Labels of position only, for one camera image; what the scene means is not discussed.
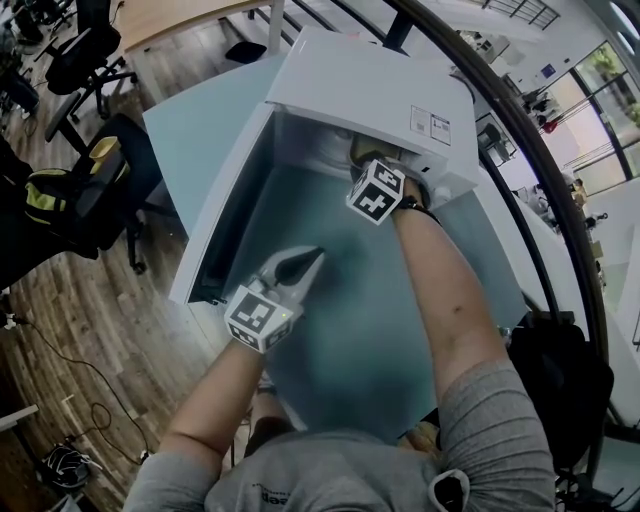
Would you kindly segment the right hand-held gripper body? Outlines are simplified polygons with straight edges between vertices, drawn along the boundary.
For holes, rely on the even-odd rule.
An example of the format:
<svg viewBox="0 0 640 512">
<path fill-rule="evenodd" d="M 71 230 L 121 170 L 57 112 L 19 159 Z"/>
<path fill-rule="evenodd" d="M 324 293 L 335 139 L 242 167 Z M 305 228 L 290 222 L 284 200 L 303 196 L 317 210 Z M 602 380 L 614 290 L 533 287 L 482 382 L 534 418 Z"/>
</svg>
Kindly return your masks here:
<svg viewBox="0 0 640 512">
<path fill-rule="evenodd" d="M 404 180 L 400 170 L 375 159 L 353 185 L 346 206 L 379 226 L 402 200 Z"/>
</svg>

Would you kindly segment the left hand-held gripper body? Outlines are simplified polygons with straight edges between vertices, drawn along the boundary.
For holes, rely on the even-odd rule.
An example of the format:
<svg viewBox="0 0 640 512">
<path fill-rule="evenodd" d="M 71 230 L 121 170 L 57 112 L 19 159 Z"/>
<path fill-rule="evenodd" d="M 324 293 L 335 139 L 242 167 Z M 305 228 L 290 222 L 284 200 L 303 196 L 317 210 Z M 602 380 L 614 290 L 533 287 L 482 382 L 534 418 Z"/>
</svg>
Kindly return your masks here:
<svg viewBox="0 0 640 512">
<path fill-rule="evenodd" d="M 233 338 L 265 354 L 292 333 L 304 307 L 254 272 L 229 297 L 225 325 Z"/>
</svg>

